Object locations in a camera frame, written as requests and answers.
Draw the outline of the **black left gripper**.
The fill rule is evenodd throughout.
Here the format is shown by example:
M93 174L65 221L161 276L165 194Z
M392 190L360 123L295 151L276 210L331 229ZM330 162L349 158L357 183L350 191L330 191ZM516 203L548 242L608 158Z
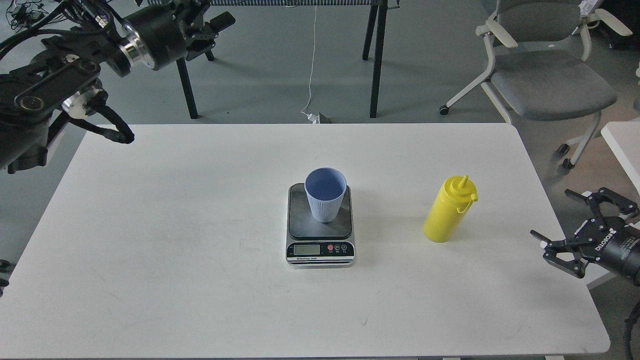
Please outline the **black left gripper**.
M144 7L123 19L126 36L119 50L131 66L144 64L158 71L184 57L189 62L201 55L214 61L215 39L236 22L229 12L205 22L210 0L172 0L170 7ZM176 22L190 26L185 28L185 35Z

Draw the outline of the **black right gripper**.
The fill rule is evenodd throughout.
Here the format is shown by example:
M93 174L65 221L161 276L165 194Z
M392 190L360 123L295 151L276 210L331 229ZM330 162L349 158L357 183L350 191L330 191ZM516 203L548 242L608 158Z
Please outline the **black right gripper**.
M599 191L588 195L565 189L564 194L570 199L585 203L592 212L593 219L586 220L576 230L573 238L563 240L553 241L532 229L530 234L544 245L542 258L552 267L578 279L585 277L589 263L597 264L638 287L640 231L624 221L638 216L637 203L608 187L601 187ZM604 218L601 203L615 205L623 217ZM560 253L572 254L573 260L561 259L558 257Z

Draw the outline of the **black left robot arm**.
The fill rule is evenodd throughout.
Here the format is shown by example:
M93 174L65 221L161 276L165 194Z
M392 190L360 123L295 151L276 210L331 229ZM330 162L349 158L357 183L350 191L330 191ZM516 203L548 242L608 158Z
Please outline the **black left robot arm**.
M50 147L71 124L130 144L135 135L107 104L101 64L118 76L136 64L157 71L176 63L190 118L199 114L186 62L214 60L220 32L236 19L224 12L204 19L210 0L150 0L121 17L105 0L62 0L25 32L1 43L2 57L43 35L44 51L1 75L1 168L9 174L45 166Z

